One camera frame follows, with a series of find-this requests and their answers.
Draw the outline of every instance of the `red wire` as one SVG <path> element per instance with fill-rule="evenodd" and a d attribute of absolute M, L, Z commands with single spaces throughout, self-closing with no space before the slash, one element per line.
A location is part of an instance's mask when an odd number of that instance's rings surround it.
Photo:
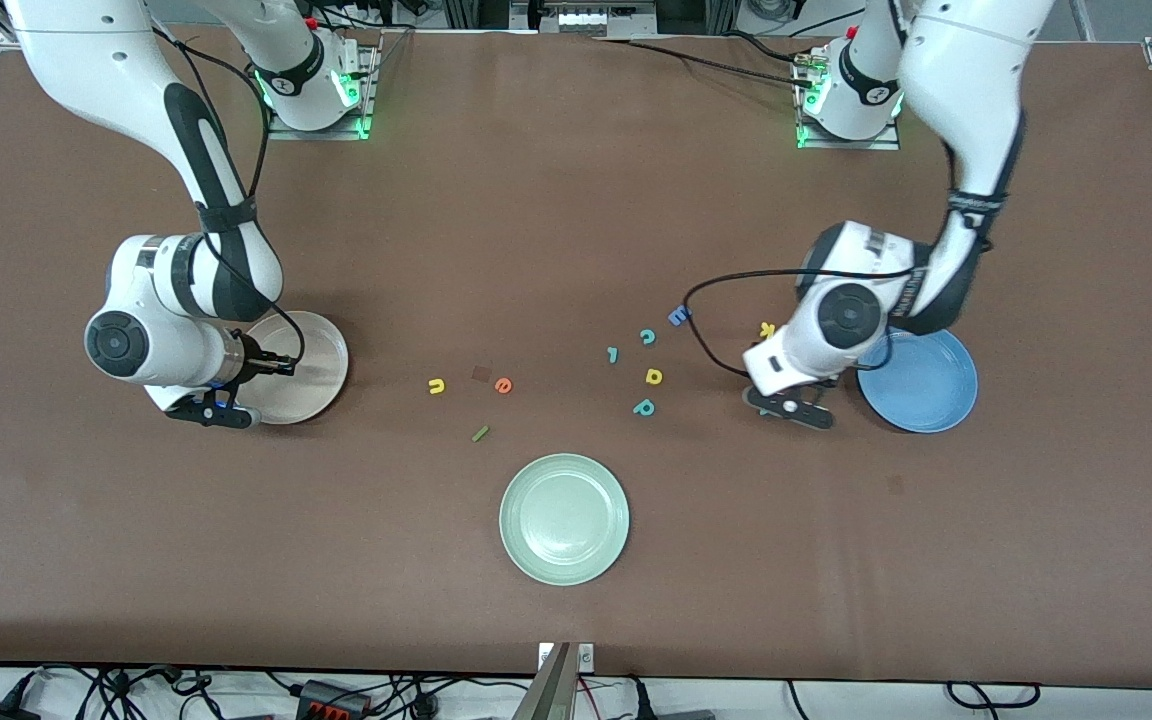
<path fill-rule="evenodd" d="M 585 697 L 589 698 L 589 706 L 594 708 L 594 720 L 602 720 L 602 714 L 599 714 L 598 711 L 598 703 L 594 702 L 594 694 L 590 692 L 589 683 L 585 682 L 585 679 L 579 679 L 579 689 L 585 691 Z"/>

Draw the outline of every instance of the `brown tabletop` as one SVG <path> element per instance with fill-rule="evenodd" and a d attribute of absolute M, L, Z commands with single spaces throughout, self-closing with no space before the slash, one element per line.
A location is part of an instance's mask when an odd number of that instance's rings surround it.
<path fill-rule="evenodd" d="M 1139 47 L 1034 50 L 1011 202 L 954 328 L 979 401 L 925 437 L 852 376 L 831 432 L 759 418 L 666 319 L 840 220 L 933 240 L 945 158 L 914 118 L 900 152 L 796 150 L 783 86 L 573 37 L 422 35 L 387 70 L 371 141 L 274 143 L 260 187 L 282 304 L 342 328 L 344 392 L 230 432 L 83 354 L 115 245 L 197 227 L 177 176 L 0 59 L 0 660 L 525 673 L 536 642 L 579 639 L 605 674 L 1152 685 Z M 251 97 L 205 73 L 247 173 Z M 695 301 L 728 361 L 793 306 L 787 279 Z M 632 510 L 579 588 L 526 578 L 497 526 L 513 475 L 559 450 Z"/>

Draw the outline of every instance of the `green plate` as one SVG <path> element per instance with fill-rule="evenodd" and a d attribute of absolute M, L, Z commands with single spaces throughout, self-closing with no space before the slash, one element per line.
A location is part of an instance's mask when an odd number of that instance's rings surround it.
<path fill-rule="evenodd" d="M 500 501 L 509 559 L 550 585 L 589 583 L 612 567 L 630 533 L 630 503 L 598 461 L 560 452 L 532 460 Z"/>

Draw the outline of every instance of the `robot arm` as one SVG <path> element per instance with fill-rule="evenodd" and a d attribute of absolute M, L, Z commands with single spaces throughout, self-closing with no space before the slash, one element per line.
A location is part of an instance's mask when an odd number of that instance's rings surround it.
<path fill-rule="evenodd" d="M 874 5 L 888 0 L 870 0 L 870 9 Z M 929 247 L 856 222 L 820 234 L 806 270 L 888 276 L 799 275 L 799 306 L 790 321 L 744 355 L 763 396 L 836 377 L 888 323 L 915 334 L 955 323 L 1005 204 L 1024 136 L 1020 70 L 1052 5 L 925 3 L 910 25 L 899 81 L 909 108 L 945 141 L 957 165 L 941 236 Z"/>
<path fill-rule="evenodd" d="M 342 41 L 310 32 L 291 0 L 206 0 L 274 88 L 280 118 L 317 129 L 349 109 L 333 73 Z M 257 373 L 290 374 L 288 357 L 207 320 L 251 323 L 283 290 L 282 266 L 256 222 L 215 119 L 166 65 L 141 0 L 8 0 L 29 69 L 79 118 L 145 143 L 177 169 L 202 233 L 128 238 L 109 265 L 106 301 L 88 323 L 88 356 L 106 374 L 142 384 L 161 410 L 202 424 L 259 420 L 219 406 Z M 209 397 L 197 404 L 197 393 Z"/>

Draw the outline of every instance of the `plate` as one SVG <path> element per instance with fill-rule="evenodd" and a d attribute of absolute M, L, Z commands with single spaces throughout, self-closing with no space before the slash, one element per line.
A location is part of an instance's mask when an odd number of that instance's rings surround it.
<path fill-rule="evenodd" d="M 630 503 L 600 462 L 562 452 L 531 461 L 500 501 L 500 541 L 532 579 L 589 583 L 612 567 L 630 533 Z"/>
<path fill-rule="evenodd" d="M 270 425 L 302 423 L 320 414 L 339 395 L 349 369 L 344 336 L 323 314 L 293 310 L 288 313 L 305 333 L 305 356 L 296 374 L 256 376 L 238 388 L 238 404 L 260 410 L 260 422 Z M 296 356 L 296 331 L 280 314 L 270 314 L 247 332 L 262 350 Z"/>
<path fill-rule="evenodd" d="M 941 433 L 972 414 L 977 397 L 977 370 L 972 355 L 949 331 L 916 336 L 892 334 L 892 356 L 878 370 L 858 370 L 861 395 L 874 414 L 911 433 Z M 887 354 L 879 341 L 861 364 L 876 365 Z"/>

